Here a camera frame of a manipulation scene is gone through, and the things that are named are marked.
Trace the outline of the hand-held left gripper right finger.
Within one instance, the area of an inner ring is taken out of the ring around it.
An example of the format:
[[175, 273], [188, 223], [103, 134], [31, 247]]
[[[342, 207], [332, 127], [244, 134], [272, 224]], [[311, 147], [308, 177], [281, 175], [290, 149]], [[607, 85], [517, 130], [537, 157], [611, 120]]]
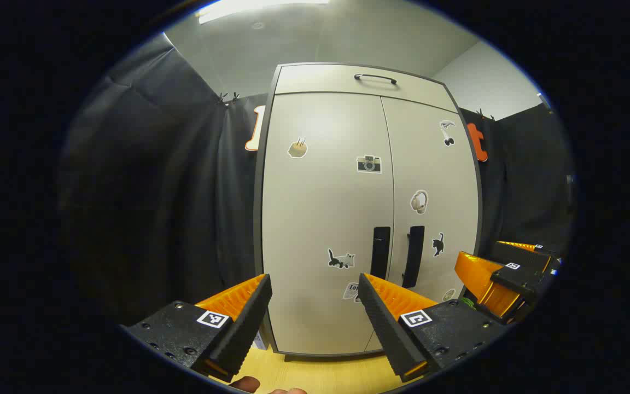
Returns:
[[507, 332], [457, 299], [437, 303], [368, 273], [359, 276], [358, 298], [403, 383], [455, 367]]

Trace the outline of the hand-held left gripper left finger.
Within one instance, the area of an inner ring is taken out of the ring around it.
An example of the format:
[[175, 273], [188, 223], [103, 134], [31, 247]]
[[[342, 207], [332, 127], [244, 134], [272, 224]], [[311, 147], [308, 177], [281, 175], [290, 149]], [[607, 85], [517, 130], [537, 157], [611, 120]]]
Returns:
[[195, 304], [172, 301], [123, 329], [156, 354], [226, 383], [240, 371], [272, 298], [269, 274]]

